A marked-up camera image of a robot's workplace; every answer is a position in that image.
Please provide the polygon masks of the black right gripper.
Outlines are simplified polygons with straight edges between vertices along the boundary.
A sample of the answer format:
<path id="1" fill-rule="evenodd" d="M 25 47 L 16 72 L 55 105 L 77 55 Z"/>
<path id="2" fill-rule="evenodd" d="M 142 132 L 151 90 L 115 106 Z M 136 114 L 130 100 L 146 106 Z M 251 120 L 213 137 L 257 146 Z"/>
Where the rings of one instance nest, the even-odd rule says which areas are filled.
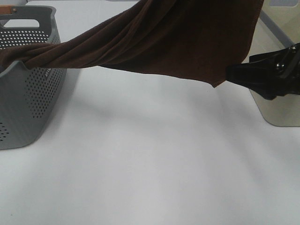
<path id="1" fill-rule="evenodd" d="M 270 60 L 280 70 L 276 73 L 267 67 L 256 66 L 255 62 Z M 246 87 L 266 100 L 274 100 L 287 94 L 300 94 L 300 44 L 289 48 L 252 55 L 249 63 L 228 66 L 226 80 Z"/>

